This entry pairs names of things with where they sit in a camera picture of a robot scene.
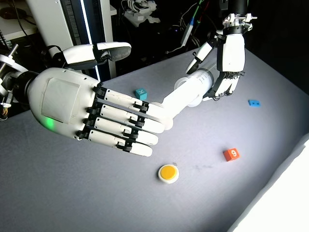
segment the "teal cube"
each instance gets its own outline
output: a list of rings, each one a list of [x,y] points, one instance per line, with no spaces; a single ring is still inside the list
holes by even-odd
[[[139,88],[135,90],[135,96],[137,99],[146,100],[147,99],[147,91],[144,88]]]

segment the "red wire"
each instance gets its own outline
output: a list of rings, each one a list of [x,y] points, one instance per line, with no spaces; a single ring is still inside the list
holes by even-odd
[[[207,2],[206,6],[205,6],[205,8],[204,8],[204,10],[203,10],[203,12],[202,12],[202,14],[201,14],[201,17],[199,18],[199,21],[202,20],[202,16],[203,16],[203,14],[205,13],[205,11],[207,10],[209,2],[210,2],[210,1]]]

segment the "yellow button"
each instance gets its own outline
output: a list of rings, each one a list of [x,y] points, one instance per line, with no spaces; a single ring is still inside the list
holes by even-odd
[[[165,166],[161,169],[161,177],[165,180],[171,180],[175,178],[177,174],[177,169],[173,166]]]

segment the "robotic arm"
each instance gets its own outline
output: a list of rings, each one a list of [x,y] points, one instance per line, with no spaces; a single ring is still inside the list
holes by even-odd
[[[116,61],[129,55],[128,43],[79,45],[56,54],[60,68],[42,73],[28,71],[13,60],[17,45],[8,56],[0,55],[0,120],[7,118],[12,101],[29,104],[35,118],[47,129],[76,140],[87,139],[125,152],[151,156],[158,142],[154,133],[173,126],[173,118],[187,105],[202,100],[218,99],[234,91],[244,67],[242,34],[252,26],[250,14],[230,14],[223,22],[225,29],[205,43],[195,54],[187,72],[175,90],[162,103],[148,103],[105,88],[98,80],[74,70],[94,67],[108,59]],[[198,69],[209,52],[218,47],[215,84],[212,74]]]

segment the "orange cube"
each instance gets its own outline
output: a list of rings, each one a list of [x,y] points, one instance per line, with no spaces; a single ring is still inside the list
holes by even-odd
[[[223,154],[225,156],[226,161],[236,160],[240,157],[236,148],[228,149]]]

